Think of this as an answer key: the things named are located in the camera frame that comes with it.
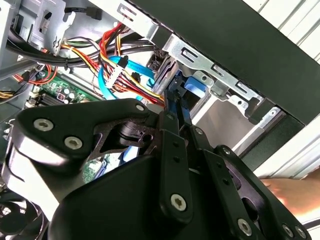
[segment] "socket head bolt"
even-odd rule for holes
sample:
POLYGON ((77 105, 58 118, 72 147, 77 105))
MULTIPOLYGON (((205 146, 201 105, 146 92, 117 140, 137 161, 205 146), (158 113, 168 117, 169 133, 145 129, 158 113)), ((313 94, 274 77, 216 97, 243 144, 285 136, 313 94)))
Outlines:
POLYGON ((171 205, 180 212, 183 212, 187 209, 186 200, 179 194, 172 194, 171 205))
POLYGON ((48 132, 54 128, 52 121, 44 118, 39 118, 33 122, 33 126, 41 132, 48 132))
POLYGON ((77 150, 77 149, 80 149, 82 148, 83 146, 83 143, 82 141, 75 137, 75 136, 69 136, 67 137, 65 140, 64 140, 64 144, 69 148, 69 149, 72 149, 72 150, 77 150))

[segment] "capacitor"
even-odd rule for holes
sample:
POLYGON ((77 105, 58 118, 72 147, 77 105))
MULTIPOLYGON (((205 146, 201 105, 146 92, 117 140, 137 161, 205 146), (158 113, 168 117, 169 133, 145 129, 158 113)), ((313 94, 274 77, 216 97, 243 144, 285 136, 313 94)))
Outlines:
POLYGON ((74 92, 71 92, 71 93, 69 94, 69 98, 75 99, 75 98, 76 98, 76 94, 75 94, 74 92))
POLYGON ((65 88, 63 92, 68 95, 70 93, 70 90, 68 88, 65 88))

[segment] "red wire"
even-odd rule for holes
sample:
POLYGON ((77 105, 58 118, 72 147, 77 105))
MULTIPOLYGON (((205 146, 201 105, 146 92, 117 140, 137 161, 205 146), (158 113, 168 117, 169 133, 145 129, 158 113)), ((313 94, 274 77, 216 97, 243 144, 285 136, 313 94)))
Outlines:
POLYGON ((29 83, 35 84, 35 85, 44 85, 44 84, 50 83, 50 82, 56 77, 57 72, 58 72, 58 68, 56 67, 56 68, 54 69, 53 75, 50 77, 50 79, 48 79, 48 80, 46 80, 46 81, 41 81, 41 82, 29 81, 29 83))

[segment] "metal linkage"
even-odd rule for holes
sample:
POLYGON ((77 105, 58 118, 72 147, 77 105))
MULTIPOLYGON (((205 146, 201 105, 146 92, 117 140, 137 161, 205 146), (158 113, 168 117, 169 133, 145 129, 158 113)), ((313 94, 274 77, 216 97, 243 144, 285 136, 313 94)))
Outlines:
POLYGON ((311 239, 230 148, 210 146, 177 92, 166 92, 165 99, 159 115, 122 99, 30 108, 17 116, 2 177, 52 219, 49 240, 107 233, 124 239, 190 239, 191 233, 311 239), (86 160, 128 146, 139 147, 136 159, 84 185, 86 160), (123 231, 123 225, 130 227, 123 231), (79 231, 93 227, 98 230, 79 231))

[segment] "wire connector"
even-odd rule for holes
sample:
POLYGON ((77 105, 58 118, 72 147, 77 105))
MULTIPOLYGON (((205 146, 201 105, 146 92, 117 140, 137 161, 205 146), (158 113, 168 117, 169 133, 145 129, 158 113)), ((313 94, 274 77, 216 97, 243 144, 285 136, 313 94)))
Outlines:
POLYGON ((86 15, 99 21, 102 20, 102 10, 97 7, 87 7, 86 15))
POLYGON ((117 65, 122 67, 123 69, 125 69, 128 65, 128 62, 129 62, 128 59, 129 59, 128 56, 121 57, 120 60, 118 61, 117 65))

